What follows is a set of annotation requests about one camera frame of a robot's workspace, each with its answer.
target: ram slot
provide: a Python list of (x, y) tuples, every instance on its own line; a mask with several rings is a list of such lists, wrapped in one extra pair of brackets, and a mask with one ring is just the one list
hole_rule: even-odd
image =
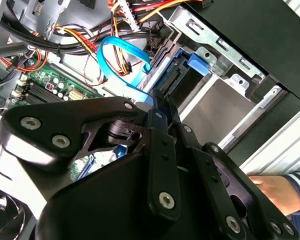
[(32, 95), (26, 95), (24, 100), (28, 104), (44, 104), (44, 101), (41, 101), (40, 99), (36, 98), (35, 96)]
[(39, 99), (41, 99), (45, 103), (56, 103), (56, 102), (62, 102), (63, 100), (56, 95), (54, 95), (52, 92), (44, 89), (37, 83), (33, 82), (30, 88), (27, 90), (27, 92)]

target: capacitor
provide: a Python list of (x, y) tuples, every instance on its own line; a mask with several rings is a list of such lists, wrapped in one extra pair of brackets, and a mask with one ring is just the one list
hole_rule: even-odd
[(67, 93), (66, 91), (62, 90), (58, 92), (58, 97), (62, 99), (66, 93)]
[(59, 82), (58, 88), (63, 89), (65, 87), (65, 84), (63, 82)]
[(55, 89), (53, 89), (52, 93), (57, 95), (58, 92), (60, 92), (60, 88), (56, 87)]
[(52, 79), (52, 81), (54, 84), (58, 84), (60, 82), (60, 78), (56, 76)]

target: human hand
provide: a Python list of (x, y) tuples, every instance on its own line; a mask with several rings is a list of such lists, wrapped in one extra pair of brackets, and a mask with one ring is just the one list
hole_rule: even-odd
[(285, 215), (300, 211), (300, 196), (283, 176), (250, 176), (251, 181)]

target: finger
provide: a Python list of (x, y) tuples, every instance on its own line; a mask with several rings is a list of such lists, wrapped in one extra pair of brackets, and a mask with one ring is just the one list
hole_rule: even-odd
[(255, 185), (261, 185), (264, 183), (264, 178), (262, 176), (250, 176), (249, 178)]

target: yellow wire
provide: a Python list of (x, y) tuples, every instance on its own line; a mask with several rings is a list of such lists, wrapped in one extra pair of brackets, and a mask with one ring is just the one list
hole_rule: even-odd
[(174, 1), (171, 1), (171, 2), (168, 2), (162, 6), (159, 6), (158, 8), (156, 8), (155, 10), (153, 10), (152, 12), (150, 12), (149, 14), (145, 15), (143, 18), (141, 18), (139, 20), (139, 23), (142, 23), (144, 22), (145, 20), (151, 18), (153, 15), (155, 15), (156, 13), (158, 13), (159, 11), (161, 11), (162, 9), (165, 9), (167, 7), (170, 7), (174, 4), (178, 4), (178, 3), (183, 3), (183, 2), (188, 2), (188, 1), (193, 1), (193, 0), (174, 0)]
[[(60, 27), (60, 26), (56, 26), (55, 28), (56, 28), (56, 29), (63, 29), (63, 27)], [(85, 49), (86, 49), (89, 53), (91, 53), (93, 56), (95, 55), (95, 53), (90, 49), (90, 47), (89, 47), (84, 41), (82, 41), (82, 39), (81, 39), (80, 37), (78, 37), (74, 31), (72, 31), (72, 30), (69, 29), (69, 28), (64, 28), (64, 30), (65, 30), (67, 33), (69, 33), (70, 35), (72, 35), (73, 37), (75, 37), (75, 38), (76, 38), (76, 39), (77, 39), (77, 40), (85, 47)]]
[[(114, 25), (115, 36), (117, 38), (119, 38), (118, 22), (117, 22), (117, 18), (115, 18), (115, 17), (113, 18), (113, 25)], [(122, 71), (123, 71), (124, 74), (128, 74), (128, 70), (127, 70), (125, 62), (124, 62), (123, 50), (121, 48), (118, 48), (118, 52), (119, 52), (119, 62), (120, 62)]]

